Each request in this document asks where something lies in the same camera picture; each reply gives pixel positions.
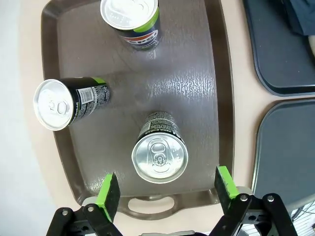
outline green tape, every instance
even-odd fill
[[[99,84],[105,84],[106,83],[103,79],[101,79],[99,77],[93,77],[93,79]]]
[[[234,199],[237,195],[239,195],[239,191],[235,186],[235,183],[230,175],[229,171],[227,170],[226,166],[219,166],[219,173],[223,179],[225,189],[228,193],[230,199]]]
[[[157,11],[155,12],[154,16],[151,18],[151,20],[149,20],[147,23],[145,23],[144,25],[135,28],[133,31],[137,32],[137,33],[142,33],[145,32],[149,29],[151,29],[155,23],[158,20],[158,15],[159,15],[159,8],[157,7]]]
[[[108,195],[108,192],[110,189],[110,183],[112,181],[112,178],[113,178],[113,174],[106,175],[105,180],[103,182],[103,185],[102,185],[100,192],[97,196],[96,203],[95,203],[96,205],[98,205],[98,207],[100,207],[104,210],[105,215],[110,222],[113,222],[113,220],[111,219],[111,217],[110,217],[110,215],[106,209],[105,202],[106,202],[106,198],[107,198],[107,195]]]

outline beige table surface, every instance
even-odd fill
[[[25,117],[32,147],[57,207],[77,209],[79,206],[72,196],[63,171],[53,132],[40,125],[32,106],[34,91],[43,81],[40,19],[42,9],[48,1],[22,0],[21,5],[19,51]],[[259,123],[275,101],[288,98],[270,94],[257,78],[242,1],[221,1],[228,33],[234,84],[234,181],[238,186],[251,187],[255,137]],[[215,226],[221,216],[221,206],[215,205],[186,209],[159,221],[139,222],[117,213],[115,224],[125,235],[140,235],[143,232],[170,233],[181,230],[206,232]]]

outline brown tray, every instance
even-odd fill
[[[217,203],[212,192],[202,191],[214,188],[218,164],[232,171],[234,140],[228,44],[220,2],[160,0],[162,38],[148,52],[135,51],[122,41],[103,21],[99,5],[94,0],[52,0],[42,14],[45,79],[101,76],[112,91],[106,108],[55,132],[76,201],[81,204],[97,195],[105,175],[115,172],[122,203],[133,197],[184,193],[195,194],[189,207]],[[154,111],[173,115],[189,152],[183,175],[167,184],[144,181],[131,161],[144,120]]]

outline barcode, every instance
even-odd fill
[[[94,101],[94,93],[91,88],[78,89],[81,97],[81,105]]]

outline white surface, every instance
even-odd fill
[[[0,235],[42,236],[56,207],[24,118],[18,69],[19,12],[19,0],[0,0]]]

